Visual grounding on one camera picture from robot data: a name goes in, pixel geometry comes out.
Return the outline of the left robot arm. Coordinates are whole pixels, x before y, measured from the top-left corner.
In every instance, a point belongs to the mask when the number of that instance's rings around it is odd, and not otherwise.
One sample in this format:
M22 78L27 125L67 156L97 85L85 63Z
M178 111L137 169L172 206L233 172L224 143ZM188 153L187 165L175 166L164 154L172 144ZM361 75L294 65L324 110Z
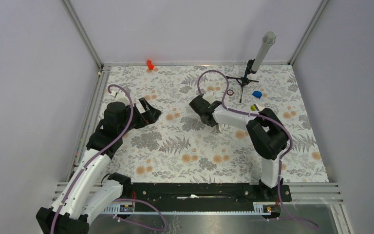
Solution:
M127 176L108 179L94 195L90 195L90 189L123 144L123 135L154 124L162 114L144 98L139 101L145 110L143 113L126 97L107 105L103 119L90 136L78 170L51 207L41 207L37 212L36 219L43 233L86 234L113 200L131 196L131 180Z

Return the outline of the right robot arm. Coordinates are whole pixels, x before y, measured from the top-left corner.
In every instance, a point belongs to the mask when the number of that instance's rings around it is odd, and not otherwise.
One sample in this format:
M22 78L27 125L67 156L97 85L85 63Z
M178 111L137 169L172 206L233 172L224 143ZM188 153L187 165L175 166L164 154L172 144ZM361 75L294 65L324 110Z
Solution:
M261 197L267 201L276 198L279 195L279 154L286 149L290 134L275 113L269 108L256 112L235 110L221 101L210 103L203 95L195 97L189 106L209 127L224 124L249 134L255 151L262 157Z

